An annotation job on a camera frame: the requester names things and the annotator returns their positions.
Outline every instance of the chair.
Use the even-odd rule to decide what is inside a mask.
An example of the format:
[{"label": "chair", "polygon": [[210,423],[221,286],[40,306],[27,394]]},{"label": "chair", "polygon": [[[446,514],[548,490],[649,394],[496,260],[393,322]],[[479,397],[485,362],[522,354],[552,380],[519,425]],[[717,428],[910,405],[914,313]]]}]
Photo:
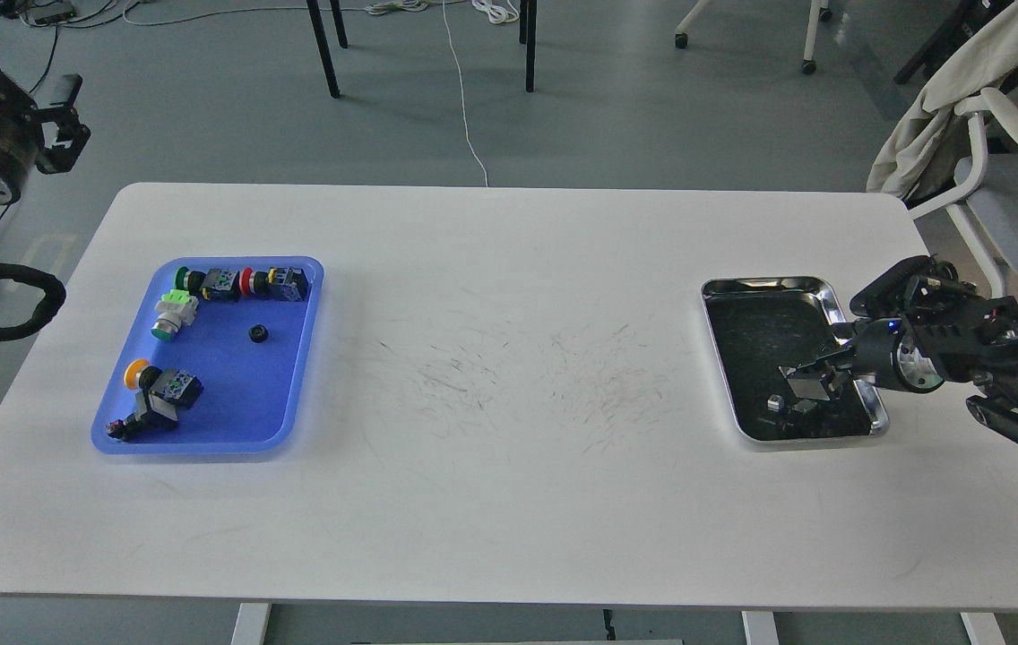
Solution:
[{"label": "chair", "polygon": [[[983,270],[992,297],[1002,297],[1007,294],[1004,271],[1018,274],[1018,153],[988,154],[985,115],[994,115],[1002,130],[1018,144],[1018,108],[1000,90],[984,86],[975,97],[957,103],[955,114],[968,118],[971,156],[956,165],[955,187],[911,208],[908,215],[917,220],[936,210],[947,210]],[[985,238],[980,236],[976,222]]]},{"label": "chair", "polygon": [[[680,24],[677,24],[677,49],[688,48],[688,26],[696,20],[701,11],[704,11],[711,1],[713,0],[699,0],[692,7],[692,10],[688,11],[685,19],[680,20]],[[800,71],[803,73],[815,72],[815,58],[812,55],[815,53],[816,25],[821,21],[829,21],[830,19],[832,19],[832,9],[828,8],[828,0],[812,0],[811,9],[809,9],[807,16],[807,36],[804,37],[804,62],[800,65]]]}]

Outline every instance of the white wire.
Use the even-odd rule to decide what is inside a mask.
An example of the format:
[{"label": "white wire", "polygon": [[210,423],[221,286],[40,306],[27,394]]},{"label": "white wire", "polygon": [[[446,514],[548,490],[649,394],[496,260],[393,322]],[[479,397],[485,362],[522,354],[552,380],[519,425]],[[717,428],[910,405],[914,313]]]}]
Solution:
[{"label": "white wire", "polygon": [[520,19],[520,11],[517,11],[516,7],[513,7],[513,3],[509,0],[505,0],[508,7],[502,7],[500,4],[494,4],[493,0],[471,0],[473,8],[477,11],[484,11],[485,15],[490,16],[490,21],[493,24],[508,24],[514,23]]},{"label": "white wire", "polygon": [[457,65],[457,85],[460,86],[460,122],[465,126],[465,143],[468,143],[469,154],[473,155],[473,159],[476,160],[476,165],[482,167],[482,175],[485,176],[485,187],[490,187],[490,171],[485,170],[485,163],[482,162],[482,158],[476,156],[476,151],[473,150],[473,141],[468,137],[468,118],[465,116],[465,79],[460,75],[460,60],[457,60],[457,50],[453,49],[453,33],[449,32],[449,17],[446,15],[446,7],[441,4],[441,19],[445,21],[445,34],[449,40],[449,50],[453,52],[453,62]]}]

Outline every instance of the scratch marks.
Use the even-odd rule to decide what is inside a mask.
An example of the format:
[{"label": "scratch marks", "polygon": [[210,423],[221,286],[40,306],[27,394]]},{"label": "scratch marks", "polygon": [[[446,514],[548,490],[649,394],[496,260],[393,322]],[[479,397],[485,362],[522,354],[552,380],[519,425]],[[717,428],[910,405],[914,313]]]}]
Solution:
[{"label": "scratch marks", "polygon": [[656,429],[674,405],[658,338],[644,315],[607,327],[468,315],[417,340],[378,339],[369,359],[378,392],[432,436],[557,431],[604,454]]},{"label": "scratch marks", "polygon": [[194,534],[194,535],[190,536],[189,538],[186,538],[186,543],[197,542],[199,539],[205,539],[205,538],[208,538],[208,537],[215,537],[215,536],[218,536],[218,535],[231,534],[231,532],[238,532],[238,531],[243,531],[243,530],[247,530],[247,529],[251,529],[251,528],[254,528],[254,524],[246,523],[246,524],[238,524],[238,526],[234,526],[234,527],[227,527],[225,529],[209,530],[209,531],[206,531],[206,532],[197,532],[197,534]]},{"label": "scratch marks", "polygon": [[582,454],[604,454],[629,435],[656,428],[669,377],[649,370],[648,332],[624,324],[613,331],[567,328],[550,336],[542,375],[549,408],[562,429],[586,442]]},{"label": "scratch marks", "polygon": [[923,563],[923,553],[919,553],[918,559],[915,559],[915,564],[911,565],[911,567],[908,567],[906,572],[896,574],[895,576],[893,576],[893,579],[891,580],[905,579],[905,577],[910,576],[911,573],[915,572],[915,569],[918,569],[919,565],[921,565],[922,563]]}]

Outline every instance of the metal tray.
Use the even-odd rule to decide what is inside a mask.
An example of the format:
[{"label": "metal tray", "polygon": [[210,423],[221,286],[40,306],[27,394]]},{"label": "metal tray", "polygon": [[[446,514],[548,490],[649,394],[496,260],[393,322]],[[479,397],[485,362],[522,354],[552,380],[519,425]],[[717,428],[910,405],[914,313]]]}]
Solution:
[{"label": "metal tray", "polygon": [[833,324],[846,322],[832,286],[819,278],[735,278],[700,290],[713,330],[725,391],[739,431],[767,445],[809,444],[887,431],[887,412],[873,385],[852,380],[824,422],[792,436],[768,417],[768,397],[793,401],[780,366],[806,363],[830,343],[842,344]]}]

